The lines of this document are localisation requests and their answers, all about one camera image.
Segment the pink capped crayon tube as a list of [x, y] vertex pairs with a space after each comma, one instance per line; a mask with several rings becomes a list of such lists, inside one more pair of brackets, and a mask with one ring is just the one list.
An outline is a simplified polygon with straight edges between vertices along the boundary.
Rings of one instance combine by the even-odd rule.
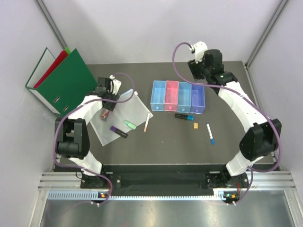
[[110, 110], [102, 108], [99, 117], [101, 120], [106, 121], [109, 114], [110, 114]]

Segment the light blue drawer bin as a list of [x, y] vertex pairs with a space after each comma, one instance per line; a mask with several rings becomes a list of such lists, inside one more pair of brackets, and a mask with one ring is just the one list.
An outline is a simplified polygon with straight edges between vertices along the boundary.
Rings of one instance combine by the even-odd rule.
[[164, 111], [165, 92], [166, 81], [155, 80], [152, 86], [150, 101], [152, 111]]
[[189, 113], [191, 109], [192, 85], [186, 82], [178, 83], [178, 113]]

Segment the purple drawer bin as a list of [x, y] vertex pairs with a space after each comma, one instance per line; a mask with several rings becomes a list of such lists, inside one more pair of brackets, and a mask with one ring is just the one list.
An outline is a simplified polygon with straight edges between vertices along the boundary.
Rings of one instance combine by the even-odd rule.
[[202, 114], [205, 110], [205, 89], [203, 86], [191, 86], [191, 114]]

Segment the pink drawer bin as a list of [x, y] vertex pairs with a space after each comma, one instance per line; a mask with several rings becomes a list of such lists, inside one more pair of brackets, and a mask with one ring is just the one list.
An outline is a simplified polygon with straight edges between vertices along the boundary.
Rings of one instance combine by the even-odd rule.
[[178, 107], [178, 81], [166, 81], [164, 110], [176, 112]]

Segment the white peach pencil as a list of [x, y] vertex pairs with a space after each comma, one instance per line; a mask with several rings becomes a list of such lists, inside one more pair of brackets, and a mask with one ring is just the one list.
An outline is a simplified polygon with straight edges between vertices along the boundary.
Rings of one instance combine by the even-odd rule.
[[144, 130], [143, 130], [143, 132], [146, 132], [146, 131], [147, 131], [147, 127], [148, 127], [148, 123], [149, 123], [150, 115], [151, 115], [151, 113], [150, 113], [150, 112], [148, 112], [148, 114], [147, 114], [147, 118], [146, 118], [146, 122], [145, 122], [145, 125], [144, 125]]

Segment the white blue whiteboard marker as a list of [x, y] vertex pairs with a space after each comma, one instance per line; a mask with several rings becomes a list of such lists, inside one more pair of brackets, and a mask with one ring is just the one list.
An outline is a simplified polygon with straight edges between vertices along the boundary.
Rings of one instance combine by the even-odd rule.
[[213, 134], [211, 132], [210, 125], [208, 123], [206, 124], [206, 128], [207, 128], [207, 131], [208, 131], [208, 134], [209, 134], [209, 137], [210, 137], [211, 144], [214, 145], [215, 141], [214, 141], [214, 138], [213, 138]]

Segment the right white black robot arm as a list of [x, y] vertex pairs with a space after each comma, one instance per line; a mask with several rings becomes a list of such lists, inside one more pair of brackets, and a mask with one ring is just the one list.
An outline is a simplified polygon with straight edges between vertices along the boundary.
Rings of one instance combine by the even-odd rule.
[[195, 80], [205, 79], [215, 93], [226, 102], [240, 120], [245, 135], [239, 143], [239, 152], [220, 171], [221, 182], [226, 187], [234, 186], [249, 167], [271, 152], [277, 150], [276, 135], [282, 124], [278, 119], [269, 123], [265, 116], [241, 88], [233, 73], [225, 71], [222, 53], [217, 49], [191, 47], [195, 59], [187, 64]]

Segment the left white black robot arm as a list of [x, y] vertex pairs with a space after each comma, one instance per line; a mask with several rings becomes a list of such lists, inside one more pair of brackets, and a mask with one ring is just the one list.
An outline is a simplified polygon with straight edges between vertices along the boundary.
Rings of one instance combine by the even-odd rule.
[[64, 120], [59, 129], [55, 152], [80, 168], [84, 187], [101, 188], [109, 185], [103, 164], [89, 150], [87, 125], [103, 108], [113, 111], [116, 103], [112, 103], [112, 100], [119, 99], [120, 86], [121, 81], [113, 75], [109, 78], [98, 78], [97, 86], [84, 96], [77, 110]]

